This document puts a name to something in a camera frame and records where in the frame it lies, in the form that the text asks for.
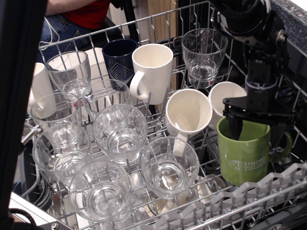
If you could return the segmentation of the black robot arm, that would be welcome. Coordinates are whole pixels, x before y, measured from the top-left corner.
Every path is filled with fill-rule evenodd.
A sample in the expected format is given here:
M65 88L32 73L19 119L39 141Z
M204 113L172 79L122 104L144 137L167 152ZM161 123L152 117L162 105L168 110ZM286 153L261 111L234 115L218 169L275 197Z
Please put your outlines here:
M247 95L223 99L231 135L239 139L244 120L266 124L272 129L271 146L275 148L294 127L297 116L295 109L276 98L290 59L284 23L268 0L213 0L212 5L214 28L243 44L248 67Z

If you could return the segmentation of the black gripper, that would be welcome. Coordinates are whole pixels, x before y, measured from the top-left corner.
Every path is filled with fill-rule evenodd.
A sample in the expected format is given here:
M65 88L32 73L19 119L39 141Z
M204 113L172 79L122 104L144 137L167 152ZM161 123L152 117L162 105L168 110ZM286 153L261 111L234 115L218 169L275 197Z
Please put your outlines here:
M271 126L271 147L279 146L283 136L286 136L286 147L290 146L289 130L295 125L297 112L275 98L278 79L279 73L273 62L248 61L247 96L223 99L224 116L234 140L239 140L246 120Z

